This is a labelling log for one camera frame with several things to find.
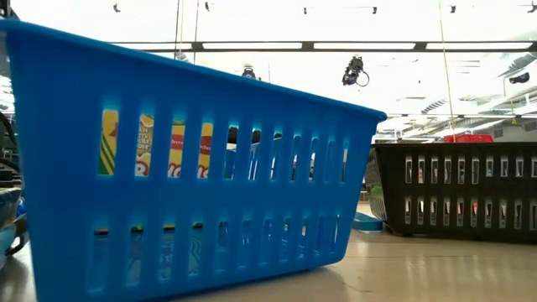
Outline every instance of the ceiling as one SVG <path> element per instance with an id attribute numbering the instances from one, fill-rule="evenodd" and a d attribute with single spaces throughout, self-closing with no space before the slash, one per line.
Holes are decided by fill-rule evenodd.
<path id="1" fill-rule="evenodd" d="M 115 4 L 121 12 L 114 10 Z M 443 0 L 440 13 L 439 3 L 432 0 L 184 0 L 179 7 L 176 0 L 12 0 L 24 21 L 108 42 L 170 43 L 442 41 L 441 19 L 446 41 L 536 41 L 537 12 L 527 13 L 530 4 L 530 0 Z M 197 65 L 239 75 L 245 65 L 252 65 L 263 81 L 385 111 L 393 118 L 379 126 L 379 136 L 429 137 L 440 136 L 448 124 L 444 116 L 451 112 L 448 92 L 455 114 L 513 114 L 515 107 L 521 107 L 521 114 L 532 113 L 532 107 L 524 108 L 529 102 L 510 105 L 509 98 L 532 92 L 537 81 L 505 85 L 500 76 L 527 54 L 450 53 L 445 60 L 442 53 L 364 53 L 371 81 L 360 89 L 341 84 L 350 53 L 185 55 Z M 157 55 L 174 57 L 173 52 Z M 535 63 L 517 67 L 511 75 L 526 70 L 535 70 Z M 427 113 L 436 117 L 399 116 L 420 115 L 427 107 L 432 107 Z M 469 124 L 463 130 L 484 123 L 470 120 L 461 117 L 456 122 Z M 495 121 L 490 117 L 486 122 Z M 436 124 L 437 128 L 424 131 L 424 125 Z"/>

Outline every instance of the hanging wire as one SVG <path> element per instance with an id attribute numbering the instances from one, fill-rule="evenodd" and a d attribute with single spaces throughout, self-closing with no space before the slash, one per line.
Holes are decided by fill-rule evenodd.
<path id="1" fill-rule="evenodd" d="M 196 6 L 196 28 L 194 30 L 194 42 L 198 40 L 198 18 L 200 17 L 200 0 L 198 0 L 198 4 Z M 194 65 L 196 64 L 196 53 L 194 53 L 194 61 L 192 62 Z"/>
<path id="2" fill-rule="evenodd" d="M 179 11 L 181 11 L 181 31 L 179 33 Z M 183 20 L 185 16 L 185 0 L 177 0 L 177 13 L 175 15 L 175 44 L 174 44 L 174 60 L 177 60 L 177 57 L 181 57 L 183 53 Z M 177 34 L 179 37 L 179 55 L 177 55 Z"/>
<path id="3" fill-rule="evenodd" d="M 179 32 L 179 2 L 180 0 L 177 0 L 177 13 L 175 14 L 174 60 L 177 59 L 177 33 Z"/>
<path id="4" fill-rule="evenodd" d="M 453 143 L 456 143 L 455 118 L 453 117 L 453 105 L 451 103 L 450 73 L 447 71 L 446 42 L 444 40 L 444 23 L 442 22 L 442 0 L 438 0 L 438 11 L 440 12 L 440 32 L 442 38 L 442 53 L 444 55 L 444 67 L 446 69 L 447 96 L 450 103 L 451 130 L 453 132 Z"/>

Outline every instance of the red object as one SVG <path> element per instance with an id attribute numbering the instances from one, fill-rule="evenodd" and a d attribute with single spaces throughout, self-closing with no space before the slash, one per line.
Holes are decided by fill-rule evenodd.
<path id="1" fill-rule="evenodd" d="M 457 134 L 455 135 L 458 143 L 492 143 L 493 136 L 488 134 Z M 453 143 L 453 135 L 444 137 L 444 143 Z"/>

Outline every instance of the blue plastic basket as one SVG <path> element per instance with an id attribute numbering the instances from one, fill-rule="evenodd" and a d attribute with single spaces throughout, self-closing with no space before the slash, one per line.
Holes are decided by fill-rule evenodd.
<path id="1" fill-rule="evenodd" d="M 7 32 L 39 301 L 149 299 L 343 258 L 383 113 L 28 23 L 2 21 L 0 30 Z M 103 109 L 119 112 L 114 175 L 97 173 Z M 142 112 L 155 120 L 148 177 L 133 172 Z M 186 120 L 183 161 L 180 177 L 169 178 L 177 117 Z M 214 128 L 211 168 L 198 179 L 204 122 Z M 230 125 L 239 134 L 227 178 Z M 252 179 L 255 128 L 262 137 Z M 271 174 L 275 133 L 282 138 Z M 166 223 L 175 224 L 168 254 Z M 143 228 L 135 281 L 128 278 L 133 226 Z M 106 246 L 98 244 L 105 271 L 95 286 L 100 228 L 108 230 Z M 189 269 L 192 254 L 197 269 Z M 159 274 L 163 257 L 168 278 Z"/>

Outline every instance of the fluorescent light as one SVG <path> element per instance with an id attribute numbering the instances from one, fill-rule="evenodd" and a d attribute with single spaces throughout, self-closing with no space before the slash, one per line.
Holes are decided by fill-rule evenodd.
<path id="1" fill-rule="evenodd" d="M 428 138 L 401 138 L 402 140 L 410 140 L 410 141 L 427 141 L 430 140 L 430 137 Z"/>
<path id="2" fill-rule="evenodd" d="M 490 128 L 494 125 L 497 125 L 499 123 L 503 122 L 503 120 L 500 120 L 500 121 L 494 121 L 494 122 L 487 122 L 487 123 L 484 123 L 483 125 L 479 125 L 479 126 L 476 126 L 470 130 L 472 131 L 476 131 L 476 130 L 481 130 L 481 129 L 487 129 L 487 128 Z"/>
<path id="3" fill-rule="evenodd" d="M 315 43 L 315 49 L 413 49 L 415 43 Z"/>
<path id="4" fill-rule="evenodd" d="M 192 44 L 190 43 L 133 43 L 133 44 L 116 44 L 117 46 L 122 46 L 129 49 L 192 49 Z"/>
<path id="5" fill-rule="evenodd" d="M 204 43 L 205 49 L 300 49 L 302 43 Z"/>
<path id="6" fill-rule="evenodd" d="M 464 117 L 467 118 L 513 118 L 514 115 L 503 115 L 503 114 L 465 114 Z"/>
<path id="7" fill-rule="evenodd" d="M 508 43 L 428 43 L 427 49 L 528 49 L 531 42 Z"/>

